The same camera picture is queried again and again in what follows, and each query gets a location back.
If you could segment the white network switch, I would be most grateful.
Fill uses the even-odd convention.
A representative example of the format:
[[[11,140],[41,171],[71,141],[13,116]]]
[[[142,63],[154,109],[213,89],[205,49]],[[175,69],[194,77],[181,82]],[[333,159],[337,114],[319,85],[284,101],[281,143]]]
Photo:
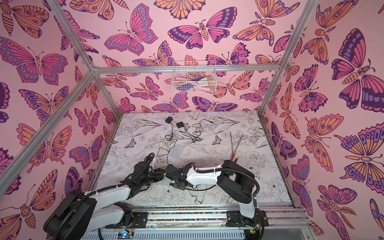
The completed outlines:
[[[168,188],[171,185],[172,181],[168,178],[163,178],[159,182],[157,182],[157,185],[159,187]]]
[[[168,153],[168,158],[172,160],[177,160],[180,157],[183,150],[184,148],[182,146],[175,145]]]

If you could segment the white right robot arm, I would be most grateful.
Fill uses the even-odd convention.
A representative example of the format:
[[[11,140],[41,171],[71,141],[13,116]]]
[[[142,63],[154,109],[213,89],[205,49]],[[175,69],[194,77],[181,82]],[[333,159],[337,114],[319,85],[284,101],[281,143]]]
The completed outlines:
[[[233,161],[225,160],[222,165],[207,168],[198,168],[193,163],[180,169],[168,165],[163,176],[179,190],[198,185],[217,186],[239,203],[244,225],[260,230],[268,226],[265,212],[257,205],[260,184],[252,172]]]

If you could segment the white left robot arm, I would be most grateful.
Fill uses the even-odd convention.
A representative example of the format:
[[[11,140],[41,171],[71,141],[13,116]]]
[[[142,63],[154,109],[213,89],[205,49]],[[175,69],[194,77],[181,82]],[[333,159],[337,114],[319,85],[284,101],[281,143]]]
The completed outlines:
[[[120,207],[121,202],[135,197],[143,191],[143,187],[151,184],[148,174],[154,158],[155,154],[150,153],[142,162],[136,164],[134,172],[118,185],[91,192],[70,192],[44,223],[44,232],[53,240],[80,240],[91,231],[91,222],[102,222],[96,220],[96,214],[110,205],[115,205],[120,214],[113,223],[120,222],[128,210],[127,207]]]

